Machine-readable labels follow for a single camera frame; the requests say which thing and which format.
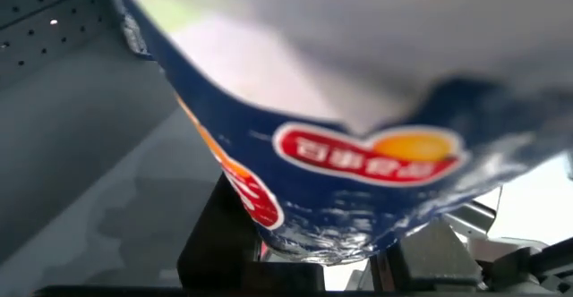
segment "red oval label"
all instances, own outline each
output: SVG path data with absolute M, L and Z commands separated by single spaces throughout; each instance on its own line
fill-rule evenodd
M 287 123 L 273 144 L 288 162 L 317 173 L 394 187 L 425 185 L 464 162 L 461 139 L 430 126 L 408 126 L 377 133 L 368 140 L 320 127 Z

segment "snack bag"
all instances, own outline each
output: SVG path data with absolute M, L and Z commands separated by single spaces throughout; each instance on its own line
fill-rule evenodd
M 287 258 L 364 259 L 573 141 L 573 0 L 124 1 Z

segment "metal shelf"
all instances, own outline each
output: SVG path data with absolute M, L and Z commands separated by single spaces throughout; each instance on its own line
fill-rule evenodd
M 109 0 L 0 0 L 0 265 L 175 109 Z

